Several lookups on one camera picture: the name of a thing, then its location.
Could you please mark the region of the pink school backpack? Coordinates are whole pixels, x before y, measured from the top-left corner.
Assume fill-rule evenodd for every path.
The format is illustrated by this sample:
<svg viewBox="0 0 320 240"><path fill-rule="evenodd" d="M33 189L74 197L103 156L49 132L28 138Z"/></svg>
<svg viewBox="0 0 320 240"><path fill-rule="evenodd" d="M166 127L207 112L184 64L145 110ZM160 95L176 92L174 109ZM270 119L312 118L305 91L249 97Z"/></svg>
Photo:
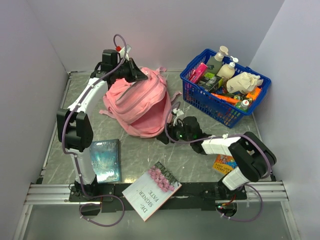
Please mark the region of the pink school backpack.
<svg viewBox="0 0 320 240"><path fill-rule="evenodd" d="M99 113L117 120L130 136L153 138L164 131L165 121L171 121L172 115L166 115L182 93L177 91L170 96L167 79L162 75L165 68L140 70L147 79L134 83L117 79L103 96L105 109Z"/></svg>

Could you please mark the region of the white book pink flowers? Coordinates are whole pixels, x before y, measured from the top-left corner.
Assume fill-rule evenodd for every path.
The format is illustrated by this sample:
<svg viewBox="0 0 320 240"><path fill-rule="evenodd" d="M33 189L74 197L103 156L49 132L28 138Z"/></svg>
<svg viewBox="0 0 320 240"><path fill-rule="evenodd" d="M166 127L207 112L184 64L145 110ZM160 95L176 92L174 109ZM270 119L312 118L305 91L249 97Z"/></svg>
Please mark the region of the white book pink flowers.
<svg viewBox="0 0 320 240"><path fill-rule="evenodd" d="M158 161L122 194L142 220L147 221L181 187L182 184Z"/></svg>

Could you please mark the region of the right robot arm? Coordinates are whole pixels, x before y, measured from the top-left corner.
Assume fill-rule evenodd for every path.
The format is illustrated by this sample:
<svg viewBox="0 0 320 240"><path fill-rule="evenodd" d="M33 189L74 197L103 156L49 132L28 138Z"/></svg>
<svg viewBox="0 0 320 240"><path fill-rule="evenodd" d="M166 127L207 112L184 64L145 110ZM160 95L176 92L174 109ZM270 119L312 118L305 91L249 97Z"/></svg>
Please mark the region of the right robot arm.
<svg viewBox="0 0 320 240"><path fill-rule="evenodd" d="M189 144L196 153L202 155L233 158L235 168L220 180L218 187L223 199L230 199L244 184L267 177L277 162L274 153L254 133L247 131L220 137L209 135L203 132L194 116L167 123L156 139L165 145L170 142Z"/></svg>

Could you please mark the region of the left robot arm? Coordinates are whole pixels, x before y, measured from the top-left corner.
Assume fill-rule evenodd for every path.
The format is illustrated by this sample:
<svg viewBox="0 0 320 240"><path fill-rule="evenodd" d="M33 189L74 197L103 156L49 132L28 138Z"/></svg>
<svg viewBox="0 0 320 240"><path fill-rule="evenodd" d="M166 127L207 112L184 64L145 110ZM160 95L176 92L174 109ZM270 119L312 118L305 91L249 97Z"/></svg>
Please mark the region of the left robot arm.
<svg viewBox="0 0 320 240"><path fill-rule="evenodd" d="M135 83L147 80L147 76L133 58L113 49L105 49L102 60L91 73L79 97L69 107L60 108L56 113L58 140L63 153L71 156L75 170L74 191L87 201L93 201L99 195L97 175L90 156L94 137L90 115L117 79Z"/></svg>

